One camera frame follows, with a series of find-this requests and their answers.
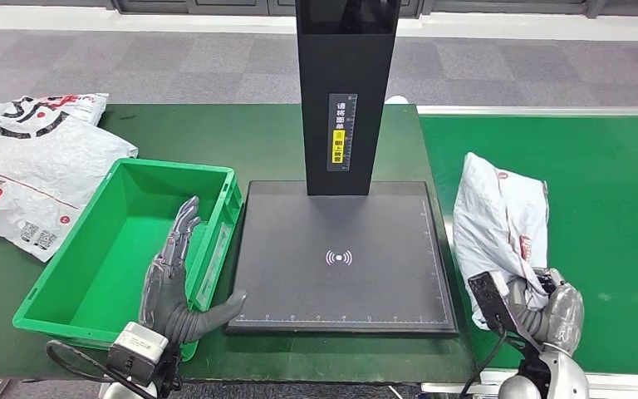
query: black cable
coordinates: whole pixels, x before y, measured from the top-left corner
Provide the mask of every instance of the black cable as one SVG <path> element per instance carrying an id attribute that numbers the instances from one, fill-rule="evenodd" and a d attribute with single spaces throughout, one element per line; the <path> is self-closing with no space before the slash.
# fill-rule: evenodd
<path id="1" fill-rule="evenodd" d="M 485 358 L 485 360 L 483 360 L 483 362 L 480 363 L 480 366 L 478 366 L 478 368 L 475 370 L 473 375 L 471 375 L 469 380 L 466 381 L 466 384 L 464 385 L 464 389 L 462 389 L 461 393 L 459 394 L 459 399 L 465 399 L 466 394 L 468 393 L 469 388 L 471 387 L 471 385 L 473 385 L 475 380 L 478 379 L 478 377 L 480 376 L 480 373 L 493 360 L 495 355 L 498 354 L 498 351 L 503 346 L 503 343 L 505 343 L 505 340 L 508 338 L 508 333 L 503 330 L 502 326 L 500 326 L 499 330 L 500 331 L 498 331 L 498 334 L 500 335 L 500 339 L 495 344 L 495 346 L 493 347 L 493 350 L 490 351 L 489 355 Z"/>
<path id="2" fill-rule="evenodd" d="M 111 377 L 111 379 L 106 377 L 94 376 L 92 374 L 78 370 L 77 368 L 72 366 L 70 363 L 62 359 L 62 357 L 60 357 L 60 355 L 58 355 L 55 352 L 55 347 L 59 347 L 75 356 L 78 356 L 80 359 L 91 364 L 100 372 L 104 373 L 104 375 Z M 135 385 L 133 382 L 128 381 L 122 374 L 119 374 L 118 372 L 115 372 L 114 370 L 109 369 L 108 367 L 104 366 L 103 364 L 89 357 L 89 355 L 87 355 L 86 353 L 78 349 L 75 349 L 74 347 L 71 347 L 69 345 L 66 345 L 65 343 L 62 343 L 55 339 L 48 341 L 45 344 L 45 352 L 47 353 L 47 356 L 53 362 L 55 362 L 58 366 L 64 368 L 68 372 L 78 377 L 85 378 L 86 380 L 93 381 L 93 382 L 103 382 L 103 383 L 112 382 L 112 379 L 113 379 L 113 381 L 118 382 L 119 384 L 131 390 L 134 394 L 138 395 L 139 397 L 142 397 L 143 399 L 158 399 L 157 397 L 154 397 L 150 395 L 148 392 L 144 391 L 143 388 Z"/>

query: dark gray glove-like hand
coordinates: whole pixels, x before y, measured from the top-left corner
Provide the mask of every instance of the dark gray glove-like hand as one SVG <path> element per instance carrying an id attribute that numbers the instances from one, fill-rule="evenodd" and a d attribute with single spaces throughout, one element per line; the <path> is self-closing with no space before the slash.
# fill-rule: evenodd
<path id="1" fill-rule="evenodd" d="M 204 334 L 235 318 L 248 296 L 239 291 L 206 312 L 190 311 L 184 295 L 184 259 L 189 237 L 201 219 L 199 198 L 194 196 L 179 208 L 162 250 L 148 267 L 140 301 L 139 324 L 165 336 L 170 344 L 194 342 Z"/>

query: green plastic crate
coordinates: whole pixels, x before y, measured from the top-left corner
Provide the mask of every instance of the green plastic crate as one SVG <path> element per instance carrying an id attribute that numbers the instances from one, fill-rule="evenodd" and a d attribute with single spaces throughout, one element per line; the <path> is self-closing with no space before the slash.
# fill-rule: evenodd
<path id="1" fill-rule="evenodd" d="M 111 167 L 13 326 L 107 349 L 138 319 L 145 272 L 192 195 L 202 223 L 189 243 L 185 290 L 192 308 L 207 310 L 243 203 L 233 170 L 125 159 Z M 196 348 L 183 345 L 183 359 Z"/>

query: robot finger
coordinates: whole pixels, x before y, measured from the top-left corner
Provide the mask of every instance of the robot finger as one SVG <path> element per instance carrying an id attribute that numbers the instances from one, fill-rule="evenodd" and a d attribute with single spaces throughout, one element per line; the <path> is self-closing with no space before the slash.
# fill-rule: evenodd
<path id="1" fill-rule="evenodd" d="M 187 250 L 189 249 L 189 237 L 192 235 L 192 230 L 201 222 L 202 222 L 201 218 L 197 216 L 196 218 L 190 220 L 189 223 L 187 224 L 187 229 L 184 231 L 184 234 L 182 236 L 181 243 L 180 243 L 179 258 L 181 260 L 187 259 Z"/>

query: green work surface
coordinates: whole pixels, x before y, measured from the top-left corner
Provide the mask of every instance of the green work surface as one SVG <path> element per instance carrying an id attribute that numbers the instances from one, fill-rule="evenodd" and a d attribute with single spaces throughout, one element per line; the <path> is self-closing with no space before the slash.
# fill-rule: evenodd
<path id="1" fill-rule="evenodd" d="M 549 264 L 586 306 L 574 357 L 586 372 L 638 374 L 638 116 L 420 119 L 447 225 L 469 151 L 547 182 Z M 495 336 L 469 329 L 481 361 Z M 516 367 L 518 359 L 506 347 L 490 366 Z"/>
<path id="2" fill-rule="evenodd" d="M 243 193 L 249 180 L 304 178 L 300 106 L 112 105 L 101 127 L 137 145 L 141 158 L 232 167 Z M 437 210 L 439 244 L 450 259 L 413 106 L 386 107 L 373 178 L 427 182 Z M 231 287 L 240 230 L 231 243 L 213 304 L 222 302 Z M 45 356 L 44 336 L 11 325 L 43 267 L 0 239 L 0 377 L 69 377 Z M 446 268 L 454 281 L 453 265 L 447 262 Z M 248 300 L 253 300 L 253 293 Z M 453 300 L 457 309 L 463 308 L 458 294 Z M 474 370 L 474 360 L 464 313 L 456 314 L 462 334 L 448 339 L 227 336 L 219 329 L 203 338 L 181 372 L 191 380 L 464 382 Z M 105 355 L 93 353 L 99 359 Z"/>

